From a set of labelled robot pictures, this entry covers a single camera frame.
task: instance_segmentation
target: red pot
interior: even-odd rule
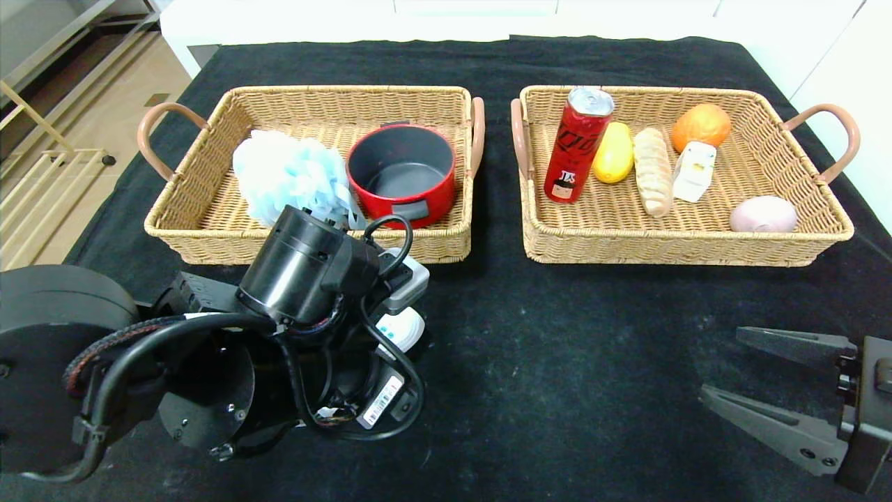
[[[408,123],[385,124],[347,155],[347,177],[368,216],[405,216],[413,229],[442,218],[455,201],[455,152],[442,134]],[[388,223],[400,228],[398,223]]]

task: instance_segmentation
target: pink egg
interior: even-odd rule
[[[796,207],[775,196],[753,197],[731,212],[736,232],[791,232],[796,228]]]

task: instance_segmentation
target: red soda can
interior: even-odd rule
[[[570,91],[551,150],[545,195],[561,203],[575,202],[589,178],[591,161],[613,117],[613,97],[593,87]]]

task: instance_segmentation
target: yellow lemon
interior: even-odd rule
[[[634,164],[629,126],[622,122],[610,122],[595,159],[591,161],[591,173],[605,183],[617,183],[629,175]]]

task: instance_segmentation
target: barcode label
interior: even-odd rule
[[[375,400],[372,401],[368,410],[362,415],[363,420],[368,423],[369,429],[375,425],[379,418],[381,418],[381,414],[384,413],[384,410],[387,409],[387,406],[393,401],[393,397],[396,396],[396,393],[400,391],[401,387],[402,381],[399,377],[393,375],[390,377],[390,380],[385,383],[384,387],[381,388],[381,392],[378,392],[378,396],[375,397]]]

